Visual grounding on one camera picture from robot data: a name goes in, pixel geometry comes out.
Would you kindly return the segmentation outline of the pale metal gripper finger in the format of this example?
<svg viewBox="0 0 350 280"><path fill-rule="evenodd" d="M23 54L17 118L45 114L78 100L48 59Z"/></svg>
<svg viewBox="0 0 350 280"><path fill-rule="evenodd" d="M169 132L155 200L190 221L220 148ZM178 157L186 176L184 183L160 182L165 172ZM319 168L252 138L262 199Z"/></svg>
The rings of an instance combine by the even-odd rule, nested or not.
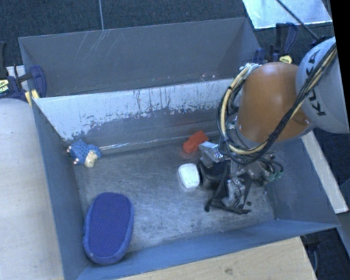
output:
<svg viewBox="0 0 350 280"><path fill-rule="evenodd" d="M244 205L246 186L240 180L228 180L227 181L228 193L223 198L223 205L227 207L237 207Z"/></svg>
<svg viewBox="0 0 350 280"><path fill-rule="evenodd" d="M215 164L224 161L217 143L206 141L199 145L199 149L201 152L200 160L207 168L213 167Z"/></svg>

